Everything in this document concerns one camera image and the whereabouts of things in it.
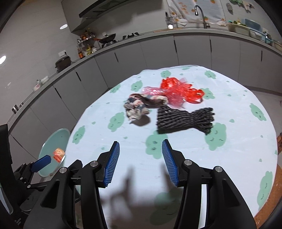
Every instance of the gray cabinet door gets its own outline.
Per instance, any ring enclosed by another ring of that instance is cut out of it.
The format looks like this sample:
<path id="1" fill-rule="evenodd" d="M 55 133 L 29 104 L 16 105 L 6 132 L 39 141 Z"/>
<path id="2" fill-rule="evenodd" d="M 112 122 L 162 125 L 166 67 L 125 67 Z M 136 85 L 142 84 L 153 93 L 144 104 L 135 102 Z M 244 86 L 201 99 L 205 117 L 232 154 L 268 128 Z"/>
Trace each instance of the gray cabinet door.
<path id="1" fill-rule="evenodd" d="M 61 128 L 73 129 L 76 119 L 52 85 L 34 100 L 30 108 L 51 133 Z"/>
<path id="2" fill-rule="evenodd" d="M 141 45 L 138 41 L 118 46 L 114 51 L 122 72 L 118 83 L 147 69 Z"/>
<path id="3" fill-rule="evenodd" d="M 142 39 L 140 44 L 147 69 L 178 66 L 178 57 L 173 35 Z"/>
<path id="4" fill-rule="evenodd" d="M 71 71 L 53 85 L 75 119 L 79 120 L 91 101 L 76 72 Z"/>
<path id="5" fill-rule="evenodd" d="M 120 79 L 123 78 L 123 73 L 118 64 L 114 49 L 95 55 L 95 60 L 109 88 L 121 82 Z"/>
<path id="6" fill-rule="evenodd" d="M 195 64 L 211 69 L 211 46 L 208 35 L 174 34 L 179 65 Z"/>
<path id="7" fill-rule="evenodd" d="M 227 36 L 210 35 L 211 69 L 238 82 L 240 41 Z"/>
<path id="8" fill-rule="evenodd" d="M 23 163 L 35 162 L 38 158 L 31 156 L 14 138 L 9 135 L 10 151 L 12 156 L 12 169 L 15 171 Z"/>
<path id="9" fill-rule="evenodd" d="M 18 122 L 14 123 L 11 135 L 34 158 L 38 158 L 42 145 L 51 132 L 42 124 L 30 108 L 27 108 Z"/>
<path id="10" fill-rule="evenodd" d="M 240 41 L 240 70 L 238 82 L 245 86 L 259 87 L 262 48 L 254 43 Z"/>
<path id="11" fill-rule="evenodd" d="M 263 48 L 262 74 L 259 80 L 260 88 L 282 92 L 281 65 L 282 57 L 280 55 Z"/>
<path id="12" fill-rule="evenodd" d="M 81 84 L 89 95 L 92 103 L 108 89 L 95 58 L 84 61 L 75 68 L 75 71 L 79 75 Z"/>

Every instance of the patterned cloth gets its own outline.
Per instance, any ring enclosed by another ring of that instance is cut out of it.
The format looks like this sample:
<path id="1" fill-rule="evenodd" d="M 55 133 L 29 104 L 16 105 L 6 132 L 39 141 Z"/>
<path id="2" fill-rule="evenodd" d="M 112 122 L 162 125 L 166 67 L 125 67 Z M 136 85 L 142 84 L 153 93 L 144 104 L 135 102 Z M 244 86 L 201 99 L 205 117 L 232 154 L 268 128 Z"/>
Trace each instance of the patterned cloth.
<path id="1" fill-rule="evenodd" d="M 129 120 L 141 119 L 142 115 L 148 115 L 150 112 L 146 106 L 158 106 L 167 104 L 168 99 L 162 95 L 144 95 L 131 94 L 124 104 L 126 114 Z"/>

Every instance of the round table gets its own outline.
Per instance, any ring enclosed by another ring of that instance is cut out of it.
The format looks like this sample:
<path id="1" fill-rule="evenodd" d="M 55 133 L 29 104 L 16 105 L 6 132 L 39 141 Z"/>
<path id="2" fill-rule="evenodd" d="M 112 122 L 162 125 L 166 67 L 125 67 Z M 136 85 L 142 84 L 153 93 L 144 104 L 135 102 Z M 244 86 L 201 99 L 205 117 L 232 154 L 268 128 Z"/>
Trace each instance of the round table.
<path id="1" fill-rule="evenodd" d="M 158 134 L 157 109 L 142 124 L 128 120 L 123 107 L 132 93 L 144 86 L 159 87 L 163 78 L 186 78 L 205 95 L 200 104 L 184 103 L 184 110 L 214 109 L 214 127 L 205 135 L 197 129 Z M 234 80 L 196 65 L 144 70 L 101 96 L 75 126 L 64 165 L 76 159 L 83 165 L 120 143 L 120 156 L 106 189 L 100 189 L 109 228 L 173 228 L 182 188 L 170 182 L 161 152 L 168 139 L 200 167 L 222 166 L 244 197 L 253 216 L 270 193 L 277 165 L 277 143 L 266 110 L 247 88 Z M 204 226 L 206 190 L 202 188 L 199 228 Z"/>

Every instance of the electrical outlet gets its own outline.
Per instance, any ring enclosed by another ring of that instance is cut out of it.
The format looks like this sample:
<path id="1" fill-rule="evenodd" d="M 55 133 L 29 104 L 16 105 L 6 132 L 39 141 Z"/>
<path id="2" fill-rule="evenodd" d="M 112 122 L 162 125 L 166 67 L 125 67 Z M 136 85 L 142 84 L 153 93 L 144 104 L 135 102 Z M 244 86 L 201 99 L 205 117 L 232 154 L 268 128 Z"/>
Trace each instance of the electrical outlet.
<path id="1" fill-rule="evenodd" d="M 59 57 L 63 56 L 65 54 L 66 50 L 59 52 Z"/>

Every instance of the black rope bundle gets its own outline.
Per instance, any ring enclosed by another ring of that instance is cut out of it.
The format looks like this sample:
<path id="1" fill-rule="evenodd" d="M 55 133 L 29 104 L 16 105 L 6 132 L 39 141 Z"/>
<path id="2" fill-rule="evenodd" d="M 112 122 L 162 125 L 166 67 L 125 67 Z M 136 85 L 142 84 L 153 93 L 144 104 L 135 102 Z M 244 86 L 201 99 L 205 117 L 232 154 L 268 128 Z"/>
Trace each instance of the black rope bundle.
<path id="1" fill-rule="evenodd" d="M 189 113 L 161 105 L 158 109 L 157 127 L 158 129 L 174 129 L 197 126 L 208 134 L 213 127 L 211 122 L 214 121 L 214 113 L 212 111 L 211 107 L 206 107 Z"/>

